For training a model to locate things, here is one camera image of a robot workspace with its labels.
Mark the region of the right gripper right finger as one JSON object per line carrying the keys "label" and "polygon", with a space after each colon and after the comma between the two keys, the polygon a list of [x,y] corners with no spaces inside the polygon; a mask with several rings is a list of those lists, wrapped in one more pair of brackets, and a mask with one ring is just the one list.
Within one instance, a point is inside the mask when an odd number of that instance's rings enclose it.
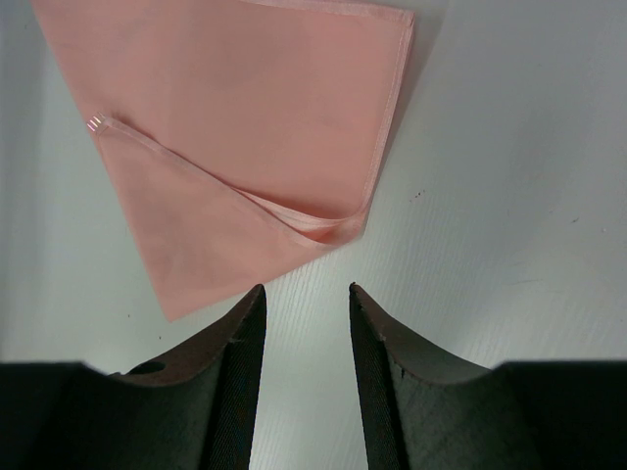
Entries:
{"label": "right gripper right finger", "polygon": [[372,469],[622,469],[622,360],[485,368],[438,347],[352,285],[350,330]]}

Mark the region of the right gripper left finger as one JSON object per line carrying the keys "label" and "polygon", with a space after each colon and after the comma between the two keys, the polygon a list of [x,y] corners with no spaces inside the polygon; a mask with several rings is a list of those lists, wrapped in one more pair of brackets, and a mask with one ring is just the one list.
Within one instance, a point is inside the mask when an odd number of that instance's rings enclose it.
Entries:
{"label": "right gripper left finger", "polygon": [[225,316],[126,373],[1,367],[5,469],[245,469],[265,346],[254,287]]}

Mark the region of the pink cloth napkin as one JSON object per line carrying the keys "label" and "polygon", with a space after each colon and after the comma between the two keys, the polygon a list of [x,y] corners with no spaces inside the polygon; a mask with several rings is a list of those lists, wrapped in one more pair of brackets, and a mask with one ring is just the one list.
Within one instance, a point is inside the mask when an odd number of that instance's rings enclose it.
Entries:
{"label": "pink cloth napkin", "polygon": [[413,34],[363,1],[36,1],[166,318],[362,233]]}

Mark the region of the fork with black handle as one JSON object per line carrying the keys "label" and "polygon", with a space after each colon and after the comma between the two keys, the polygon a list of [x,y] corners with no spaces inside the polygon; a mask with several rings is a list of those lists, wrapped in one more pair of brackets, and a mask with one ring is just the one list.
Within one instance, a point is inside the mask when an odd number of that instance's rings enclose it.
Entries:
{"label": "fork with black handle", "polygon": [[107,118],[97,114],[87,120],[86,126],[93,133],[101,132],[107,126]]}

